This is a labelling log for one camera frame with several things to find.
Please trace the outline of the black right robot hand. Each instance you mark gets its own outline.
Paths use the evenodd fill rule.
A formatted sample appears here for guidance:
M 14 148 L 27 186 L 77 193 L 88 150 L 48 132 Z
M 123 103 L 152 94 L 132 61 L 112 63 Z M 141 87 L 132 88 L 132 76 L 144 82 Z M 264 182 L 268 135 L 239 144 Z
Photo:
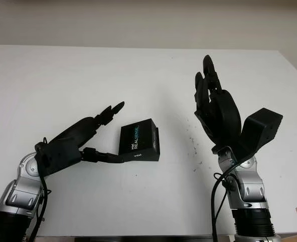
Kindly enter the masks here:
M 221 87 L 209 55 L 203 58 L 203 72 L 195 76 L 195 90 L 194 114 L 215 144 L 212 151 L 216 153 L 240 137 L 241 118 L 231 94 Z

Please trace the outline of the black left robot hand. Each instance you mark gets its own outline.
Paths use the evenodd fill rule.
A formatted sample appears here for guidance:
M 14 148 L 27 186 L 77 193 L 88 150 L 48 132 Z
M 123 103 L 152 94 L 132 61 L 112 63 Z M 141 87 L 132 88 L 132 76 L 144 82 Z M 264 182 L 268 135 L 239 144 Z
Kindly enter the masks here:
M 95 117 L 86 117 L 73 124 L 48 144 L 36 145 L 35 159 L 39 164 L 46 167 L 50 165 L 75 164 L 80 161 L 88 162 L 105 162 L 105 163 L 123 163 L 124 160 L 118 155 L 111 153 L 102 153 L 95 148 L 86 147 L 82 151 L 79 149 L 89 141 L 101 126 L 107 125 L 125 105 L 120 102 L 116 106 L 108 106 L 100 114 Z

